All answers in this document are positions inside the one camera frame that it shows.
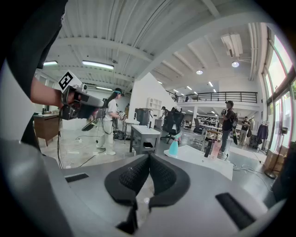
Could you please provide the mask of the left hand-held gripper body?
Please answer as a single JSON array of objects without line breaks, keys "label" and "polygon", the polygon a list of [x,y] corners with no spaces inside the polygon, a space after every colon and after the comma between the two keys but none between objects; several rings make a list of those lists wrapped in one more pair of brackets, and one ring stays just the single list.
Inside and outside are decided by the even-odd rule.
[{"label": "left hand-held gripper body", "polygon": [[[70,70],[59,80],[58,86],[62,91],[62,104],[60,118],[72,119],[96,119],[105,115],[105,101],[93,97],[87,93],[87,84],[82,83]],[[73,104],[67,104],[69,92],[77,92],[81,100]]]}]

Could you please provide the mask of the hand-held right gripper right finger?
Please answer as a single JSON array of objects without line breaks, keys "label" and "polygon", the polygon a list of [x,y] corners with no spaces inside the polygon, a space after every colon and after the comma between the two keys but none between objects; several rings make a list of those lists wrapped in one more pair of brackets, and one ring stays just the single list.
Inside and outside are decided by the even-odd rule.
[{"label": "hand-held right gripper right finger", "polygon": [[175,205],[188,192],[191,180],[179,165],[180,160],[151,153],[149,174],[154,185],[154,194],[149,201],[149,211]]}]

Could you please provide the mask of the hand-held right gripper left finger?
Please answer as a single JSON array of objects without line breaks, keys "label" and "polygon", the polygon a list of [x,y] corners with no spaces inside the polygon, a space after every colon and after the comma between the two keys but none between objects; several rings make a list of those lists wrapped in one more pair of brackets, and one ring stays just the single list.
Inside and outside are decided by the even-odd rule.
[{"label": "hand-held right gripper left finger", "polygon": [[149,170],[149,156],[140,155],[134,161],[110,172],[105,178],[105,188],[113,200],[129,207],[126,220],[117,225],[118,229],[126,233],[133,234],[138,229],[136,196],[148,178]]}]

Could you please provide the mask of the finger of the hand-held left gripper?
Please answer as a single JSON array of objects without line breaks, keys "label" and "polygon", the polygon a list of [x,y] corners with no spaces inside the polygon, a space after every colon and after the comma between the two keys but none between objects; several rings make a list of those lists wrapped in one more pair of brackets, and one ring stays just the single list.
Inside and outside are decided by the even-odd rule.
[{"label": "finger of the hand-held left gripper", "polygon": [[82,131],[89,131],[91,130],[93,127],[95,127],[97,125],[97,123],[101,120],[101,118],[96,118],[93,119],[92,121],[90,121],[87,125],[85,125],[81,130]]}]

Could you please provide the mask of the person's left hand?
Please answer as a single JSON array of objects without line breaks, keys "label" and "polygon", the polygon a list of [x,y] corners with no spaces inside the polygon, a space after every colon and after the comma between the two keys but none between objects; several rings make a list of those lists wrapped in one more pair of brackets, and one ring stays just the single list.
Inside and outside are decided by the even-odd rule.
[{"label": "person's left hand", "polygon": [[77,92],[69,92],[67,97],[67,104],[73,104],[81,100],[81,95]]}]

